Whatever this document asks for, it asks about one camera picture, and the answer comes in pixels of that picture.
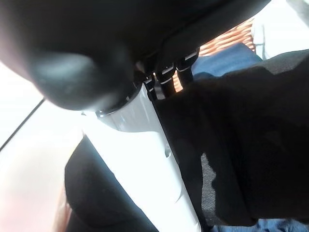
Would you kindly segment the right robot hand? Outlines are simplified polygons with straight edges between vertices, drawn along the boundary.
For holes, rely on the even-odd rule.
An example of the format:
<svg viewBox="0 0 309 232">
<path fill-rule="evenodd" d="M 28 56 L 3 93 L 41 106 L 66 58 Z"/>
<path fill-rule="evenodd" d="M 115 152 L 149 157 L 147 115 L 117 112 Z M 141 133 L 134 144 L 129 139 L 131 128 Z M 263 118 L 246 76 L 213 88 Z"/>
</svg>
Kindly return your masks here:
<svg viewBox="0 0 309 232">
<path fill-rule="evenodd" d="M 192 82 L 200 47 L 265 0 L 3 0 L 0 59 L 84 137 L 65 168 L 68 231 L 200 232 L 155 81 Z"/>
</svg>

